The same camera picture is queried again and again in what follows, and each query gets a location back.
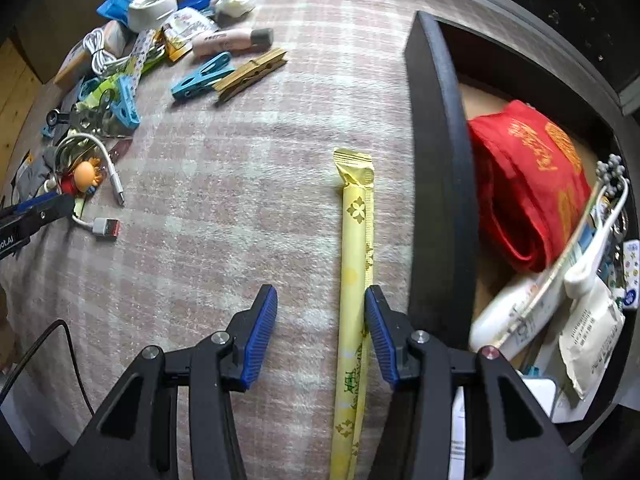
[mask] clutter of items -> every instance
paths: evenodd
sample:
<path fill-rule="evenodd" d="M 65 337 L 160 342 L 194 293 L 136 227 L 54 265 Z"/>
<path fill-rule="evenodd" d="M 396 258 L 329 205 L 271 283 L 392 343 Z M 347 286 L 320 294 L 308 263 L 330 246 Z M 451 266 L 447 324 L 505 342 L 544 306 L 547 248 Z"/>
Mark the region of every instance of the clutter of items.
<path fill-rule="evenodd" d="M 229 101 L 287 62 L 284 49 L 271 48 L 272 29 L 239 28 L 255 6 L 256 0 L 105 1 L 97 12 L 110 21 L 69 51 L 53 79 L 68 93 L 43 120 L 41 133 L 50 146 L 37 156 L 28 153 L 18 168 L 12 204 L 20 203 L 24 211 L 70 194 L 76 200 L 71 215 L 75 224 L 115 240 L 118 219 L 87 220 L 82 212 L 106 180 L 116 203 L 126 204 L 116 163 L 144 120 L 136 108 L 140 79 L 158 64 L 177 62 L 190 51 L 202 59 L 214 56 L 167 91 L 178 103 L 204 92 L 211 92 L 216 105 Z M 256 53 L 260 55 L 239 66 L 232 63 L 234 55 Z M 20 243 L 2 247 L 0 257 L 15 253 L 28 240 L 23 236 L 16 240 Z"/>
<path fill-rule="evenodd" d="M 209 59 L 166 91 L 178 105 L 206 93 L 216 105 L 228 102 L 287 62 L 286 51 L 273 48 L 273 30 L 222 27 L 242 20 L 255 5 L 256 0 L 102 4 L 97 12 L 111 21 L 69 52 L 54 79 L 68 94 L 43 118 L 42 135 L 51 145 L 37 158 L 25 158 L 16 174 L 16 214 L 60 195 L 73 196 L 76 225 L 96 237 L 117 239 L 118 219 L 89 220 L 82 212 L 107 180 L 115 203 L 126 206 L 116 165 L 144 121 L 136 108 L 142 76 L 193 52 Z M 234 54 L 249 52 L 260 55 L 234 64 Z M 526 354 L 525 384 L 551 420 L 582 420 L 625 313 L 638 307 L 639 242 L 625 239 L 630 184 L 622 158 L 611 154 L 595 168 L 584 167 L 567 133 L 520 101 L 473 118 L 468 126 L 480 236 L 515 273 L 474 320 L 469 347 L 477 352 L 493 346 L 512 362 Z M 369 155 L 347 149 L 334 152 L 334 163 L 345 186 L 331 462 L 337 479 L 353 477 L 364 416 L 370 340 L 363 291 L 374 283 L 374 171 Z M 591 189 L 585 172 L 596 175 Z M 23 244 L 12 239 L 0 247 L 0 258 Z M 460 392 L 453 420 L 452 450 L 459 452 L 465 437 Z"/>
<path fill-rule="evenodd" d="M 470 349 L 494 345 L 529 377 L 552 378 L 551 419 L 582 420 L 638 307 L 622 158 L 583 167 L 569 136 L 520 101 L 468 126 L 480 236 L 516 273 L 474 320 Z"/>

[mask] yellow straw package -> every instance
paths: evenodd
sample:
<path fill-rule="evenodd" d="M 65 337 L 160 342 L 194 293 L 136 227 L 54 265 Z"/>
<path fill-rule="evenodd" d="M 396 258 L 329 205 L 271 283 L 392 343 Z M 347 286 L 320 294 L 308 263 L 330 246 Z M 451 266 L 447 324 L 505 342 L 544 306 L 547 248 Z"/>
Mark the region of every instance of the yellow straw package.
<path fill-rule="evenodd" d="M 367 389 L 370 337 L 364 326 L 364 291 L 373 279 L 373 163 L 369 155 L 334 151 L 344 182 L 342 273 L 330 480 L 355 474 Z"/>

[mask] plaid fabric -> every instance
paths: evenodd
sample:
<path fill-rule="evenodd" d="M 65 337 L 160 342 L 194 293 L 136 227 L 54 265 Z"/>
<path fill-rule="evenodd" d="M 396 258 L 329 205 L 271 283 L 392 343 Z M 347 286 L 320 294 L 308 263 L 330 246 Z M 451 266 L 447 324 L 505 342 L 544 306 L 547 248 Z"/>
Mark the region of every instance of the plaid fabric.
<path fill-rule="evenodd" d="M 55 318 L 66 319 L 97 407 L 144 346 L 191 346 L 271 283 L 279 311 L 260 377 L 233 395 L 247 475 L 325 478 L 342 200 L 332 149 L 373 157 L 374 280 L 392 307 L 405 309 L 414 160 L 402 51 L 417 9 L 482 28 L 523 52 L 536 47 L 526 30 L 507 30 L 501 16 L 469 0 L 259 0 L 241 26 L 274 28 L 275 46 L 289 51 L 277 72 L 221 108 L 206 95 L 174 104 L 171 86 L 203 62 L 191 54 L 145 75 L 136 97 L 142 124 L 118 163 L 126 206 L 114 204 L 105 183 L 84 213 L 119 218 L 117 242 L 59 221 L 1 264 L 22 348 Z M 557 62 L 555 70 L 569 69 Z M 22 135 L 39 145 L 35 131 Z M 377 363 L 369 369 L 358 478 L 369 471 L 390 399 Z M 62 336 L 50 338 L 29 372 L 61 424 L 79 434 L 88 413 Z M 180 477 L 189 478 L 186 395 L 178 458 Z"/>

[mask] blue package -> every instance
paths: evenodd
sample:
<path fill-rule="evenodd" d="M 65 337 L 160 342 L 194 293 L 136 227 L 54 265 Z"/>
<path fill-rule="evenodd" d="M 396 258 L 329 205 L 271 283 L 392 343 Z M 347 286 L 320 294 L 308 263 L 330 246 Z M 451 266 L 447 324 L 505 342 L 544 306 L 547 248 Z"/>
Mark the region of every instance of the blue package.
<path fill-rule="evenodd" d="M 98 7 L 96 11 L 105 18 L 118 20 L 120 23 L 129 27 L 127 11 L 129 10 L 129 3 L 132 1 L 133 0 L 107 0 Z"/>
<path fill-rule="evenodd" d="M 183 0 L 178 4 L 178 9 L 191 7 L 191 9 L 203 10 L 209 7 L 211 0 Z"/>

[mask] red fabric bag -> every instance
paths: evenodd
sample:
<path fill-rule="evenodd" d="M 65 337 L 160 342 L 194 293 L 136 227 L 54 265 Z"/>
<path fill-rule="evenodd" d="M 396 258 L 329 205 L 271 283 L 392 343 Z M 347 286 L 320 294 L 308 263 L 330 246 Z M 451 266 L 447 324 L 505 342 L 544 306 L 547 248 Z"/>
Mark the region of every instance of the red fabric bag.
<path fill-rule="evenodd" d="M 480 233 L 518 272 L 540 272 L 560 255 L 590 189 L 567 134 L 521 101 L 468 122 Z"/>

